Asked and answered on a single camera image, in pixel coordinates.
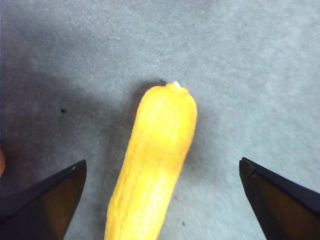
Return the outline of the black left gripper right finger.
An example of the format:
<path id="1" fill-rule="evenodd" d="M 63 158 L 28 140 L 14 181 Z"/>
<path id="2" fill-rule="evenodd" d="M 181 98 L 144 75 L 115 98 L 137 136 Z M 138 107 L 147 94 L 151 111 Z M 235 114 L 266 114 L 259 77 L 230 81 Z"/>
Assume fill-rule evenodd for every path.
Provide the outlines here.
<path id="1" fill-rule="evenodd" d="M 320 195 L 245 157 L 239 161 L 245 195 L 267 240 L 318 240 Z"/>

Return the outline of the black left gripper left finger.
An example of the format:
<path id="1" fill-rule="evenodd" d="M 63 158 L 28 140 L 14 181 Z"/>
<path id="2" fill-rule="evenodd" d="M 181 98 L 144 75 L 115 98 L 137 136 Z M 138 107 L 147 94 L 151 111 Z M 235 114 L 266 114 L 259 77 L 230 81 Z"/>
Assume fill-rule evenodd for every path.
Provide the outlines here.
<path id="1" fill-rule="evenodd" d="M 62 240 L 81 199 L 85 160 L 0 199 L 2 240 Z"/>

